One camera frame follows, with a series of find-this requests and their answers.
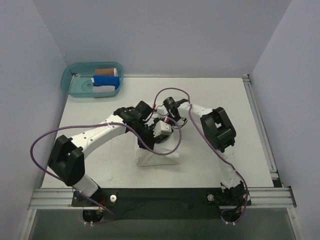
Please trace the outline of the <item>white terry towel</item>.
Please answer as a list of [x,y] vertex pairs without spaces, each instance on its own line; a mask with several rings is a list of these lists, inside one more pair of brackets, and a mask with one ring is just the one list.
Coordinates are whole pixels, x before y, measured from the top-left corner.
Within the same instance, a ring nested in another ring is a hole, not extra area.
[[[151,115],[151,120],[148,121],[148,125],[151,125],[153,123],[153,119],[155,118],[165,118],[166,116],[159,116],[157,112],[153,112]],[[173,134],[173,128],[172,128],[172,134],[169,136],[167,140],[165,140],[162,143],[156,143],[154,145],[153,151],[157,152],[159,154],[167,154],[169,152],[172,152],[171,154],[167,155],[158,155],[154,154],[147,149],[140,148],[139,145],[136,143],[134,146],[135,150],[135,163],[137,167],[155,167],[155,166],[169,166],[169,165],[178,165],[178,158],[179,158],[179,152],[176,149],[178,143],[179,143],[180,137],[175,137]]]

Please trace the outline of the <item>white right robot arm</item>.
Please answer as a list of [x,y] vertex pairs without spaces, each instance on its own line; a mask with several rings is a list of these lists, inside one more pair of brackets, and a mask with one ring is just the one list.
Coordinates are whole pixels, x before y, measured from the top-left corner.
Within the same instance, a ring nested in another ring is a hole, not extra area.
[[165,99],[163,105],[174,120],[186,118],[191,121],[219,158],[223,202],[233,205],[235,202],[249,201],[247,183],[236,166],[234,146],[237,133],[224,108],[206,108],[193,105],[187,99],[176,101],[172,97]]

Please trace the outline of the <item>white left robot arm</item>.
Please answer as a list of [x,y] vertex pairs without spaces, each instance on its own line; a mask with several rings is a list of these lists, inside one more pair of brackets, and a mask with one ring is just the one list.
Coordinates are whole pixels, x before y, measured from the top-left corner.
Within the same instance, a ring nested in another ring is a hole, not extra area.
[[113,138],[127,133],[131,127],[138,135],[138,146],[153,149],[155,144],[166,140],[173,132],[167,120],[157,117],[147,125],[153,113],[144,101],[137,106],[121,107],[101,123],[72,137],[59,136],[48,160],[49,168],[69,187],[83,193],[83,200],[95,206],[105,199],[100,186],[85,171],[85,159],[94,150]]

